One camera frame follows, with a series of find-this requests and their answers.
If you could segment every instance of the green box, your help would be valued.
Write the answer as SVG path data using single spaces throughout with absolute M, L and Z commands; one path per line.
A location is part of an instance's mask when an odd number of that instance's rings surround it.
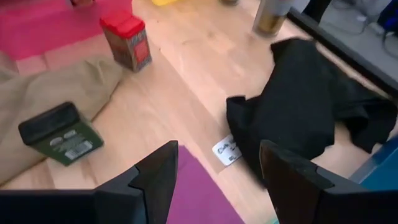
M 18 129 L 25 145 L 65 166 L 104 143 L 71 102 L 22 122 Z

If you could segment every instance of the beige fabric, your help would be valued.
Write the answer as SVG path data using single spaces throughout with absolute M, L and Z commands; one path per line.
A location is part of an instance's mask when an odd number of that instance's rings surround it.
M 44 158 L 25 146 L 18 125 L 65 101 L 93 119 L 123 75 L 113 60 L 95 57 L 54 72 L 29 77 L 0 68 L 0 184 Z

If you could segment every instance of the yellow object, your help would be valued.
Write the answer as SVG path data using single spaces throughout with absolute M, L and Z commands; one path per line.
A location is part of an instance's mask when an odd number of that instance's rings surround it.
M 175 1 L 177 0 L 152 0 L 152 2 L 157 6 L 164 6 Z

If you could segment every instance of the magenta mat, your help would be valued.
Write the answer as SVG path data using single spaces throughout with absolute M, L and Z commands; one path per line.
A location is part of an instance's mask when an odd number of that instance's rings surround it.
M 67 0 L 0 0 L 0 51 L 14 60 L 72 44 L 102 33 L 100 17 L 131 0 L 96 0 L 72 8 Z
M 167 224 L 243 224 L 205 168 L 180 146 L 178 174 Z

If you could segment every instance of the red lid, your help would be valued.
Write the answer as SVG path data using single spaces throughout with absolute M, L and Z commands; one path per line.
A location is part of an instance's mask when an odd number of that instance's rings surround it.
M 118 11 L 99 20 L 101 26 L 123 38 L 130 38 L 145 28 L 145 23 L 140 18 L 127 11 Z

